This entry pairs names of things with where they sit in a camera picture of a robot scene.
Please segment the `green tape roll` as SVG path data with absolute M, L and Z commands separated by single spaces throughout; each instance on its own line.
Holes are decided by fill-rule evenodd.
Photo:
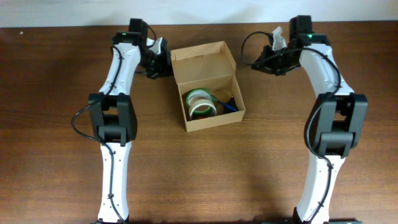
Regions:
M 187 99 L 186 99 L 186 103 L 187 103 L 187 108 L 188 108 L 188 99 L 191 96 L 204 96 L 204 97 L 212 97 L 210 92 L 206 89 L 202 89 L 202 88 L 197 88 L 192 90 L 188 95 L 187 95 Z

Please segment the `white tape roll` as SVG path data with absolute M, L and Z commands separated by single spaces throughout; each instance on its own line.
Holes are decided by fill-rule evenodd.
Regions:
M 204 116 L 211 117 L 217 115 L 216 106 L 212 97 L 191 96 L 188 99 L 189 116 Z

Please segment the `brown cardboard box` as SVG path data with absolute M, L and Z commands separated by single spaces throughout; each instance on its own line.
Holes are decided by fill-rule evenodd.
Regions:
M 186 132 L 198 131 L 243 120 L 246 108 L 236 78 L 236 62 L 226 42 L 213 42 L 171 51 L 171 63 L 177 84 Z M 190 119 L 187 95 L 202 88 L 222 102 L 236 108 L 233 112 L 215 99 L 217 115 L 205 119 Z

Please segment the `blue ballpoint pen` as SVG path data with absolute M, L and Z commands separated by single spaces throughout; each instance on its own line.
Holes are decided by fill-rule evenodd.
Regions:
M 225 103 L 225 102 L 222 102 L 221 100 L 219 100 L 216 96 L 212 95 L 212 98 L 215 99 L 221 105 L 223 105 L 224 108 L 226 108 L 227 110 L 230 110 L 230 111 L 233 111 L 233 112 L 238 111 L 236 108 L 234 108 L 233 106 L 229 105 L 228 103 Z

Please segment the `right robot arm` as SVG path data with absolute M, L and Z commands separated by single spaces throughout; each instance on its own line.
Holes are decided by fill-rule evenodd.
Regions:
M 303 132 L 309 151 L 307 177 L 288 223 L 332 223 L 333 188 L 350 151 L 358 145 L 368 100 L 345 82 L 327 35 L 313 31 L 311 16 L 291 18 L 288 41 L 281 27 L 267 36 L 270 44 L 251 68 L 275 76 L 302 68 L 316 96 Z

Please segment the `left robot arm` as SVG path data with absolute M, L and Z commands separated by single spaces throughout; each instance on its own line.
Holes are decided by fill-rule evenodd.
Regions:
M 142 19 L 131 19 L 127 31 L 112 38 L 108 75 L 98 93 L 89 95 L 93 134 L 103 161 L 101 206 L 97 223 L 128 223 L 127 167 L 137 117 L 130 91 L 138 73 L 150 79 L 173 74 L 170 51 L 163 37 L 150 38 Z

